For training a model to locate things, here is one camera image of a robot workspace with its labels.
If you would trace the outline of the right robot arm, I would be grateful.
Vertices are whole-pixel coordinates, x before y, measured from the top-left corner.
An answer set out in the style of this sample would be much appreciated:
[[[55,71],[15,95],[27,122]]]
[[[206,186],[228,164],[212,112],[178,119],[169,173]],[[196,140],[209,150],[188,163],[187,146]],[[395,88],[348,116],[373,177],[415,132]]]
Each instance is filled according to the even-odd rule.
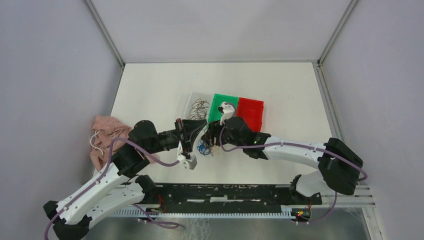
[[[294,178],[289,199],[302,204],[315,193],[333,190],[352,196],[358,182],[367,178],[363,160],[342,140],[331,137],[327,142],[294,142],[254,131],[239,116],[209,124],[201,140],[208,147],[225,152],[242,150],[253,159],[284,160],[314,168],[309,174]]]

